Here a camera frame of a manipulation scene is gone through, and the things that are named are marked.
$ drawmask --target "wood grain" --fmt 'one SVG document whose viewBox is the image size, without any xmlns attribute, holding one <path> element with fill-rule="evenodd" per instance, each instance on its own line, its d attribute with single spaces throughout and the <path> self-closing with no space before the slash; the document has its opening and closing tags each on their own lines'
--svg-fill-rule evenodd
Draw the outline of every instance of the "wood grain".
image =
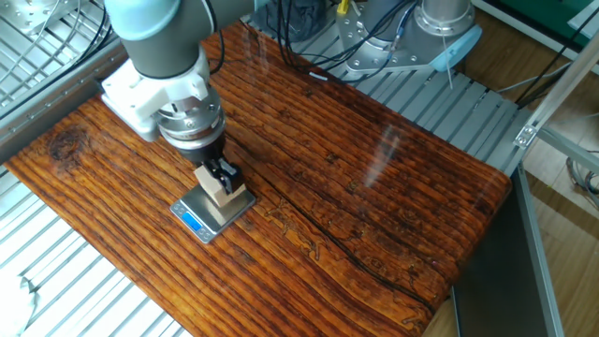
<svg viewBox="0 0 599 337">
<path fill-rule="evenodd" d="M 509 178 L 260 39 L 212 78 L 257 204 L 210 245 L 168 210 L 191 163 L 97 98 L 6 166 L 195 335 L 420 336 Z M 226 40 L 253 53 L 240 27 Z"/>
</svg>

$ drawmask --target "white cable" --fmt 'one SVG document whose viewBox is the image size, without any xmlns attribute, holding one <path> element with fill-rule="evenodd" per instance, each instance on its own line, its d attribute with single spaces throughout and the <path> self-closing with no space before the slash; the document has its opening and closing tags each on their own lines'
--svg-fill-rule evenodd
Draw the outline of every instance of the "white cable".
<svg viewBox="0 0 599 337">
<path fill-rule="evenodd" d="M 599 112 L 594 113 L 594 114 L 590 114 L 588 116 L 582 116 L 582 117 L 577 117 L 577 118 L 566 118 L 566 119 L 563 119 L 563 120 L 560 120 L 560 121 L 551 121 L 549 123 L 550 124 L 573 123 L 573 122 L 584 121 L 584 120 L 595 118 L 595 117 L 599 117 Z"/>
<path fill-rule="evenodd" d="M 356 1 L 352 0 L 351 3 L 352 3 L 352 7 L 356 11 L 356 14 L 358 14 L 358 16 L 362 15 L 362 12 L 359 11 L 358 5 L 356 5 Z"/>
<path fill-rule="evenodd" d="M 564 69 L 565 69 L 567 66 L 570 66 L 571 64 L 572 64 L 572 62 L 568 62 L 567 64 L 565 64 L 565 65 L 563 65 L 563 66 L 560 66 L 560 68 L 558 68 L 558 69 L 557 69 L 557 70 L 555 70 L 554 72 L 552 72 L 552 73 L 550 73 L 550 74 L 543 75 L 542 79 L 546 79 L 546 78 L 550 78 L 550 77 L 553 77 L 553 76 L 555 76 L 556 74 L 558 74 L 560 71 L 564 70 Z M 498 90 L 498 91 L 497 91 L 497 93 L 498 93 L 498 94 L 501 94 L 501 93 L 504 93 L 504 92 L 507 92 L 507 91 L 510 91 L 510 90 L 516 89 L 516 88 L 518 88 L 518 87 L 520 87 L 520 86 L 522 86 L 522 85 L 524 85 L 524 84 L 530 83 L 530 82 L 532 82 L 532 81 L 534 81 L 534 80 L 536 80 L 536 76 L 535 76 L 535 77 L 533 77 L 533 78 L 529 78 L 529 79 L 527 79 L 527 80 L 524 80 L 524 81 L 522 81 L 522 82 L 520 82 L 520 83 L 516 83 L 516 84 L 514 84 L 514 85 L 510 85 L 510 86 L 508 86 L 507 88 L 503 88 L 503 89 L 501 89 L 501 90 Z"/>
<path fill-rule="evenodd" d="M 27 50 L 25 50 L 25 52 L 21 54 L 21 56 L 17 59 L 17 61 L 15 61 L 14 65 L 12 65 L 12 67 L 7 71 L 7 73 L 4 74 L 4 76 L 0 79 L 0 83 L 2 83 L 4 80 L 7 79 L 8 75 L 10 75 L 10 73 L 19 65 L 19 63 L 22 61 L 22 59 L 25 58 L 25 55 L 28 54 L 37 45 L 38 41 L 41 39 L 42 34 L 44 34 L 44 30 L 46 29 L 46 25 L 48 25 L 48 22 L 50 21 L 50 18 L 52 17 L 52 15 L 54 14 L 54 12 L 58 8 L 58 5 L 60 4 L 60 2 L 61 2 L 61 0 L 56 1 L 56 4 L 54 5 L 54 8 L 52 9 L 52 11 L 50 12 L 50 14 L 48 15 L 48 19 L 46 19 L 46 21 L 44 22 L 44 25 L 41 27 L 41 30 L 39 31 L 39 35 L 37 35 L 36 39 L 31 44 L 31 46 L 29 46 L 29 48 L 27 48 Z"/>
<path fill-rule="evenodd" d="M 446 35 L 441 34 L 441 37 L 443 38 L 443 48 L 445 49 L 445 54 L 446 54 L 446 65 L 447 65 L 447 76 L 449 77 L 449 88 L 451 88 L 451 90 L 453 90 L 453 80 L 451 80 L 451 70 L 449 70 L 449 55 L 447 54 Z"/>
</svg>

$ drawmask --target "metal cylinder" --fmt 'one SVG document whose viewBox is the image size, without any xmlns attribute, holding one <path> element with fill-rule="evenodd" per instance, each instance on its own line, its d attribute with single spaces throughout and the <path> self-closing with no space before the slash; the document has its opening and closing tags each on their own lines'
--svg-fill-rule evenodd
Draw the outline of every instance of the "metal cylinder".
<svg viewBox="0 0 599 337">
<path fill-rule="evenodd" d="M 416 22 L 425 32 L 444 37 L 462 34 L 475 24 L 470 0 L 422 0 L 415 11 Z"/>
<path fill-rule="evenodd" d="M 363 11 L 363 22 L 366 30 L 369 33 L 372 32 L 376 24 L 383 19 L 385 14 L 389 13 L 390 10 L 392 10 L 402 1 L 403 0 L 370 0 L 368 2 L 368 6 Z M 385 31 L 381 31 L 376 35 L 376 37 L 385 41 L 392 41 L 395 38 L 397 26 L 400 24 L 400 19 L 402 18 L 403 12 L 404 10 L 400 10 L 395 17 L 393 17 L 393 21 L 391 23 L 384 25 L 384 27 L 387 29 Z"/>
<path fill-rule="evenodd" d="M 173 102 L 156 115 L 162 137 L 195 163 L 220 158 L 225 146 L 225 113 L 216 90 L 208 91 L 201 101 Z"/>
<path fill-rule="evenodd" d="M 422 0 L 422 11 L 437 22 L 454 22 L 470 8 L 470 0 Z"/>
</svg>

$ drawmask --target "wooden board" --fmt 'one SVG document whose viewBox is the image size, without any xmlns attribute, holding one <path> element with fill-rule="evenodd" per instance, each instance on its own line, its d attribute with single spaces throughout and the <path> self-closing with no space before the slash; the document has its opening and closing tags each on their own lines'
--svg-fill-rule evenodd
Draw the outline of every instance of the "wooden board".
<svg viewBox="0 0 599 337">
<path fill-rule="evenodd" d="M 509 178 L 353 88 L 294 73 L 261 39 L 260 57 L 212 77 L 226 155 L 257 204 L 210 245 L 168 210 L 192 165 L 97 98 L 8 169 L 195 335 L 420 336 Z"/>
</svg>

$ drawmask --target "metal rack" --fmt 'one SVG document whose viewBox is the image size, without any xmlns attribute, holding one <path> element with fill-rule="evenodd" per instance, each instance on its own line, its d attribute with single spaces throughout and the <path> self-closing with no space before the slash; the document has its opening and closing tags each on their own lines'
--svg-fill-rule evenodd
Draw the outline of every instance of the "metal rack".
<svg viewBox="0 0 599 337">
<path fill-rule="evenodd" d="M 94 95 L 95 80 L 124 60 L 118 38 L 110 36 L 102 50 L 73 66 L 100 29 L 104 13 L 99 0 L 80 3 L 80 12 L 71 10 L 52 21 L 23 56 L 37 37 L 0 16 L 0 79 L 5 78 L 0 81 L 0 163 Z"/>
<path fill-rule="evenodd" d="M 43 85 L 52 75 L 66 71 L 100 29 L 102 12 L 101 3 L 82 0 L 78 22 L 78 12 L 68 12 L 41 34 L 37 45 L 26 55 L 23 53 L 32 46 L 37 36 L 25 34 L 0 16 L 0 32 L 3 32 L 0 36 L 0 79 L 6 76 L 0 82 L 0 106 L 10 110 L 31 97 L 32 89 Z"/>
</svg>

